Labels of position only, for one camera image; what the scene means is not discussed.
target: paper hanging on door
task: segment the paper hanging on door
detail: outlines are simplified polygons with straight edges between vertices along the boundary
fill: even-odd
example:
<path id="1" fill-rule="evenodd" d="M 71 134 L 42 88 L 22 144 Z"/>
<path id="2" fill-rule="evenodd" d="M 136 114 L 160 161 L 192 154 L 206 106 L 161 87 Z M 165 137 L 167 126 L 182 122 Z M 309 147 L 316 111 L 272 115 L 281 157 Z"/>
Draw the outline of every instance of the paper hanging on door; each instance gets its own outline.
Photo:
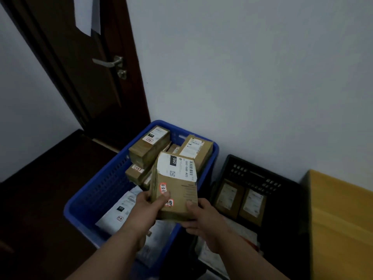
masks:
<path id="1" fill-rule="evenodd" d="M 74 0 L 75 25 L 91 36 L 91 29 L 101 34 L 100 0 Z"/>

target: blue basket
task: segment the blue basket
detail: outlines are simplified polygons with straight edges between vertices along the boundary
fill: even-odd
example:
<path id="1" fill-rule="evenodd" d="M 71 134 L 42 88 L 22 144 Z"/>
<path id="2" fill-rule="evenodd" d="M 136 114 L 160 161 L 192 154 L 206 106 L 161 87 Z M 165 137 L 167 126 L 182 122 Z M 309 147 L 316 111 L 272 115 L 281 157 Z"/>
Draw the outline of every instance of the blue basket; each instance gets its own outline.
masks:
<path id="1" fill-rule="evenodd" d="M 110 235 L 98 228 L 95 223 L 119 200 L 119 198 L 135 187 L 135 184 L 128 181 L 125 175 L 126 170 L 132 164 L 129 159 L 128 149 L 142 136 L 150 132 L 156 125 L 169 129 L 171 131 L 172 143 L 178 145 L 182 145 L 185 138 L 190 134 L 207 139 L 167 122 L 154 121 L 86 183 L 86 185 L 67 202 L 63 210 L 63 215 L 97 248 L 107 241 Z M 203 184 L 210 184 L 212 169 L 218 153 L 219 146 L 214 143 L 211 158 L 208 160 L 202 175 L 197 180 L 198 190 Z M 140 262 L 135 261 L 132 273 L 136 274 L 136 278 L 158 276 L 161 264 L 180 228 L 180 224 L 175 226 L 167 244 L 153 267 L 148 268 Z"/>

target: hand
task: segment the hand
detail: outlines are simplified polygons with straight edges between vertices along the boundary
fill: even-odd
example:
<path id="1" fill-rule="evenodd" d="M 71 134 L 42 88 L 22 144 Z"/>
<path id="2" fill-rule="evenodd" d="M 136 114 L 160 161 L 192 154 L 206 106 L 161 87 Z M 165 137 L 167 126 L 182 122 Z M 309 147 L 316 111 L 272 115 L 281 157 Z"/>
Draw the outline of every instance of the hand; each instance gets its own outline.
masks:
<path id="1" fill-rule="evenodd" d="M 196 221 L 185 221 L 181 225 L 186 228 L 189 234 L 204 239 L 208 248 L 218 254 L 221 242 L 232 231 L 207 199 L 198 199 L 198 203 L 202 208 L 190 201 L 186 202 L 188 211 L 192 213 Z"/>
<path id="2" fill-rule="evenodd" d="M 138 250 L 145 245 L 146 234 L 156 222 L 158 211 L 170 199 L 170 193 L 166 192 L 157 198 L 152 204 L 148 202 L 150 191 L 141 192 L 136 197 L 135 206 L 132 208 L 127 220 L 120 231 L 132 232 L 138 242 Z"/>

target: person's right arm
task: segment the person's right arm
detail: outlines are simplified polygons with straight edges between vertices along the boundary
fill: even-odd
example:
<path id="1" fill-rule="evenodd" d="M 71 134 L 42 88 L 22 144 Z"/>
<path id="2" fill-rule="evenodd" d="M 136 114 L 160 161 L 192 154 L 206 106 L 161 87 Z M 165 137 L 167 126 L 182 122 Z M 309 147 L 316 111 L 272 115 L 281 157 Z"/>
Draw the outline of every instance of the person's right arm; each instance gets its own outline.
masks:
<path id="1" fill-rule="evenodd" d="M 198 202 L 201 207 L 186 203 L 196 221 L 186 221 L 181 225 L 189 234 L 204 239 L 208 248 L 220 255 L 232 280 L 288 279 L 233 232 L 207 199 L 198 199 Z"/>

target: person's left arm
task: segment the person's left arm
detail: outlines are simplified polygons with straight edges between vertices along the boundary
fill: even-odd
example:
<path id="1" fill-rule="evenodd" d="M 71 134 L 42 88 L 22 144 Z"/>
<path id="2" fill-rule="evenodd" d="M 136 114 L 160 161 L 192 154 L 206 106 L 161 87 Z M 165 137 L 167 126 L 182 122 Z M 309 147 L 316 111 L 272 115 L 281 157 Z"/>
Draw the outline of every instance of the person's left arm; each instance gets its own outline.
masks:
<path id="1" fill-rule="evenodd" d="M 169 193 L 150 204 L 149 192 L 137 195 L 136 204 L 126 222 L 104 245 L 100 247 L 67 280 L 125 279 L 132 267 L 135 255 L 146 239 L 146 234 L 156 221 L 158 211 L 169 200 Z"/>

